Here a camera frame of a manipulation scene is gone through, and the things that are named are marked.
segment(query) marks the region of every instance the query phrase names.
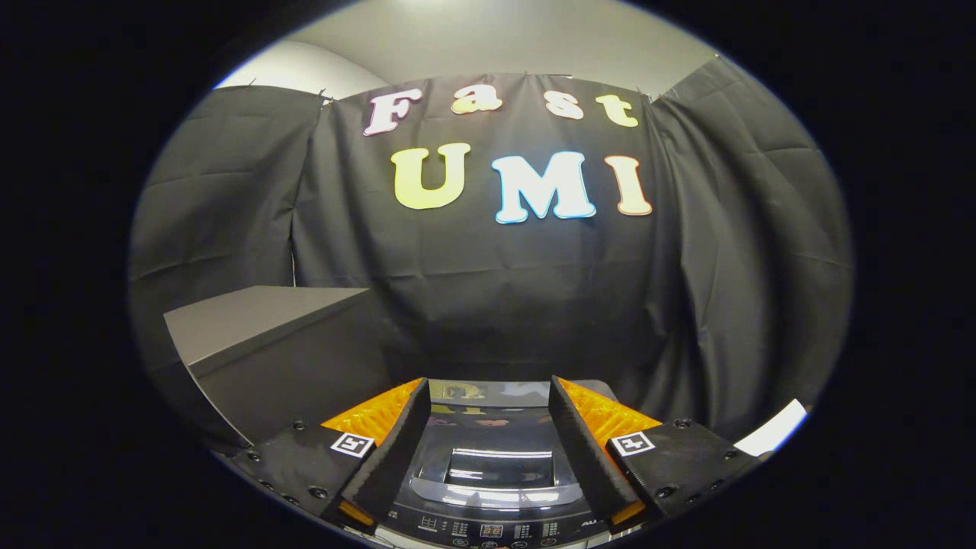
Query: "black fabric backdrop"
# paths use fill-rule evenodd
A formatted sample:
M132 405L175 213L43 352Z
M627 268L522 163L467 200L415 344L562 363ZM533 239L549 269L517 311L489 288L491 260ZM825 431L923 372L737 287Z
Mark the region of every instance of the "black fabric backdrop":
M451 112L453 94L477 83L495 86L502 107ZM424 97L399 127L362 135L371 99L415 87ZM584 117L547 111L545 90L576 97ZM630 103L639 125L613 123L594 101L606 94ZM292 250L298 285L368 286L382 298L377 333L397 381L598 378L649 415L689 416L729 439L823 387L853 287L843 201L802 126L731 63L716 59L653 102L577 79L484 74L321 104L289 90L217 90L157 161L130 274L157 383L182 375L162 313L290 285ZM397 202L392 154L427 148L423 180L435 188L436 149L456 142L471 146L462 194L427 210ZM562 150L586 157L595 215L558 219L550 208L497 223L491 162L519 155L542 174ZM651 214L617 211L611 154L640 162ZM168 391L189 395L185 381Z

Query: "ceiling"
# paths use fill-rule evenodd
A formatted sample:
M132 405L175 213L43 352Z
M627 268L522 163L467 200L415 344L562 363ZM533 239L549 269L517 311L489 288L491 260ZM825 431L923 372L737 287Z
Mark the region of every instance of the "ceiling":
M571 74L667 92L717 53L617 0L362 0L288 36L391 84L446 74Z

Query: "letter cutout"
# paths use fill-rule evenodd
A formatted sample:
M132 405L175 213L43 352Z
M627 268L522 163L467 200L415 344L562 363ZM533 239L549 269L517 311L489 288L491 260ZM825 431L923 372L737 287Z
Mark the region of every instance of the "letter cutout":
M495 221L504 225L522 223L529 218L529 212L519 200L520 193L539 219L546 217L554 194L557 201L552 214L559 219L595 214L596 207L587 198L587 188L583 185L580 170L583 160L578 152L557 152L549 159L541 178L521 156L505 156L492 162L491 167L502 177L502 209L495 214Z
M575 120L583 118L583 110L577 106L579 102L569 94L548 91L543 93L543 99L547 101L546 108L549 109L549 112L556 116Z
M468 114L476 110L495 110L502 106L502 100L498 99L498 91L495 86L488 84L474 84L461 88L454 94L457 101L451 104L451 110L455 114Z
M444 185L439 189L424 189L421 183L421 162L427 158L426 148L407 148L395 152L389 159L396 165L393 193L401 204L415 210L439 208L461 196L465 189L465 154L471 151L467 143L449 143L437 149L444 156Z
M543 381L512 381L505 384L503 395L510 397L524 397L529 393L536 393L540 397L549 397L549 383Z
M484 399L481 388L471 383L460 381L445 381L442 379L431 379L429 383L430 396L443 399Z
M625 112L625 110L633 107L626 101L622 101L619 97L600 96L596 98L596 102L603 105L603 108L607 111L607 117L613 120L615 124L628 128L633 128L637 125L637 119L627 116Z
M393 116L403 118L410 110L410 102L418 101L424 94L419 89L396 92L373 98L373 117L370 118L369 126L363 130L364 136L372 136L389 132L396 129L399 122L393 121Z
M645 216L651 213L654 208L644 198L644 189L637 179L637 166L640 162L629 156L607 156L603 161L613 168L613 173L617 177L617 187L620 188L620 203L617 204L617 210L629 216Z

